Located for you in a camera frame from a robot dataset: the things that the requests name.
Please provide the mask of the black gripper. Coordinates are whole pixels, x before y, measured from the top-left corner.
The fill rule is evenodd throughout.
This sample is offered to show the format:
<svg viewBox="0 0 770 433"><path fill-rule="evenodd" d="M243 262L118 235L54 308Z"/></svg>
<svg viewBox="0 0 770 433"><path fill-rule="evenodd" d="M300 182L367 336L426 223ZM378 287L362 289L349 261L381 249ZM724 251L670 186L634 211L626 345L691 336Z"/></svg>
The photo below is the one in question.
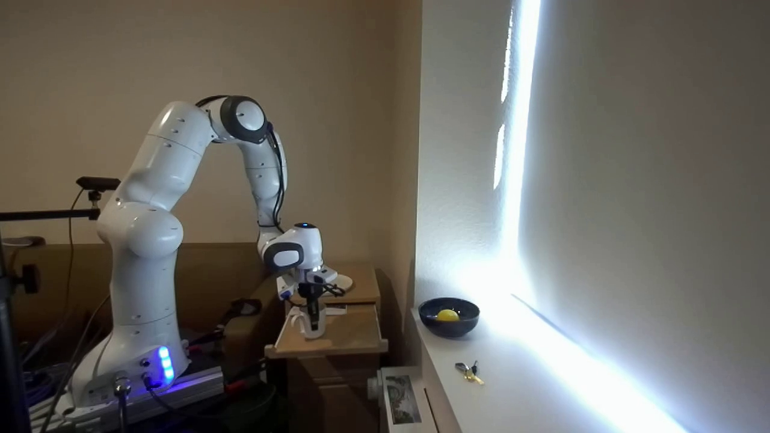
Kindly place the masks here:
<svg viewBox="0 0 770 433"><path fill-rule="evenodd" d="M331 279L323 279L323 276L307 276L298 285L298 297L306 302L307 308L312 308L312 321L309 321L307 308L298 306L303 329L309 329L309 328L320 329L323 312L320 312L317 302L323 294L335 291L335 289L337 289L337 285Z"/></svg>

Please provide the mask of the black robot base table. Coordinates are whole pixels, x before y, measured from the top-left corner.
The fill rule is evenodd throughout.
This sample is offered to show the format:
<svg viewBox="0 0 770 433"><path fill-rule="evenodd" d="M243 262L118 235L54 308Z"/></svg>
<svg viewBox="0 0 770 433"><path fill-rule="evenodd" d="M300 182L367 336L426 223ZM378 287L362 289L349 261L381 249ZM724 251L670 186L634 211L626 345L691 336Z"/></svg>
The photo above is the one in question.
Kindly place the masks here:
<svg viewBox="0 0 770 433"><path fill-rule="evenodd" d="M219 422L230 416L230 404L261 388L256 376L229 377L219 366L171 376L161 362L161 372L142 371L136 377L111 372L92 392L92 404L76 407L72 388L29 410L30 433L100 433L136 427L159 416L191 422Z"/></svg>

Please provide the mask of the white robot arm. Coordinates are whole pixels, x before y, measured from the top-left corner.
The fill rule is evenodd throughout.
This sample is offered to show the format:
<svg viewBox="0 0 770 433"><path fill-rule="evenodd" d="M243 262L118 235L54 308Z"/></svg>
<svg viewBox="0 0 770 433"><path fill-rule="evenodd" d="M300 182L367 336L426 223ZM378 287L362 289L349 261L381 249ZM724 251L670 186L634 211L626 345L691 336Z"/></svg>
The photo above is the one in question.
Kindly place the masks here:
<svg viewBox="0 0 770 433"><path fill-rule="evenodd" d="M312 223L288 232L278 223L286 192L286 158L261 107L249 96L206 96L172 102L152 122L129 172L99 215L99 239L111 249L112 329L76 366L70 398L96 404L114 376L148 376L172 386L190 362L176 321L176 258L182 223L172 215L191 186L212 144L234 144L243 154L255 202L256 253L278 275L278 297L307 298L309 329L320 312L314 294L338 275L323 261L323 235Z"/></svg>

